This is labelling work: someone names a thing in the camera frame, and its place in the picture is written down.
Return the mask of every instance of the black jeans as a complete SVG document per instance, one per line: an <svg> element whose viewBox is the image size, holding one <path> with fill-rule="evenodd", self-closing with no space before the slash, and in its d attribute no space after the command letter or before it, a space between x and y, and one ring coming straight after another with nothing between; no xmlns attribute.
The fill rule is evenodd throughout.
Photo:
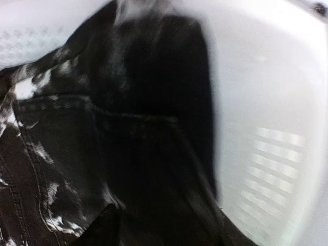
<svg viewBox="0 0 328 246"><path fill-rule="evenodd" d="M253 245L216 203L199 23L116 10L0 74L0 245Z"/></svg>

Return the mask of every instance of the denim fabric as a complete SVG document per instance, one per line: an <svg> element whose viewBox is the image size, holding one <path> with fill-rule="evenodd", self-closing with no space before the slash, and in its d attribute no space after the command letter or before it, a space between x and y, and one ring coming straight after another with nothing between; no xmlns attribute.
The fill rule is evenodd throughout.
<svg viewBox="0 0 328 246"><path fill-rule="evenodd" d="M0 245L254 245L217 206L200 24L122 9L0 72Z"/></svg>

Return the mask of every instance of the stitching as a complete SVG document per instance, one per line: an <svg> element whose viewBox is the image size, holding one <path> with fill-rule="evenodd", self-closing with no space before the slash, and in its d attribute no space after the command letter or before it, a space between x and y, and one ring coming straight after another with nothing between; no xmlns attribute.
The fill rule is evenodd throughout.
<svg viewBox="0 0 328 246"><path fill-rule="evenodd" d="M3 159L3 157L1 155L0 155L0 160L3 163L3 167L5 168L5 170L7 171L8 175L10 177L10 179L8 180L9 189L10 189L11 195L14 200L14 204L15 204L15 208L16 208L16 215L19 220L20 229L22 230L22 232L24 234L25 241L27 241L28 243L31 243L30 234L26 227L26 219L24 217L23 207L22 207L22 203L21 203L21 197L20 197L19 192L17 191L16 185L14 183L14 178L11 175L11 173L9 172L7 165L5 164L5 160Z"/></svg>
<svg viewBox="0 0 328 246"><path fill-rule="evenodd" d="M15 115L15 116L16 116L16 119L17 119L18 121L20 121L20 122L24 122L24 121L21 119L20 116L17 116L17 115ZM51 229L48 227L48 225L47 225L47 223L46 223L46 221L45 221L45 219L44 219L44 214L43 214L43 212L42 212L42 210L44 210L44 209L42 209L42 200L43 200L42 198L43 198L43 197L46 198L46 201L47 201L47 211L49 211L49 209L48 209L48 208L49 208L49 202L48 202L49 199L48 199L48 193L47 193L47 192L42 192L42 187L43 187L43 189L47 190L47 189L46 189L46 187L47 187L47 181L46 181L45 174L44 174L43 169L42 169L42 166L41 166L41 162L40 162L39 158L35 155L32 146L31 146L30 144L28 144L28 142L29 142L29 143L32 143L32 141L31 141L31 139L30 139L30 137L29 137L29 135L28 135L26 129L25 129L24 127L21 127L21 126L20 126L20 127L19 127L19 130L20 130L20 132L21 132L21 134L22 134L22 140L23 140L23 143L24 143L24 145L25 145L25 148L27 149L28 157L29 157L29 159L30 159L30 163L31 163L31 165L32 165L32 167L33 167L34 174L35 174L35 176L36 176L36 181L37 181L37 186L38 186L38 192L39 192L39 196L40 196L40 199L39 199L39 212L40 212L41 218L42 218L42 220L43 220L45 226L47 227L47 229L48 229L50 232L54 233L55 237L57 238L58 245L61 245L59 239L60 239L61 241L63 241L62 237L59 236L55 231L51 230Z"/></svg>

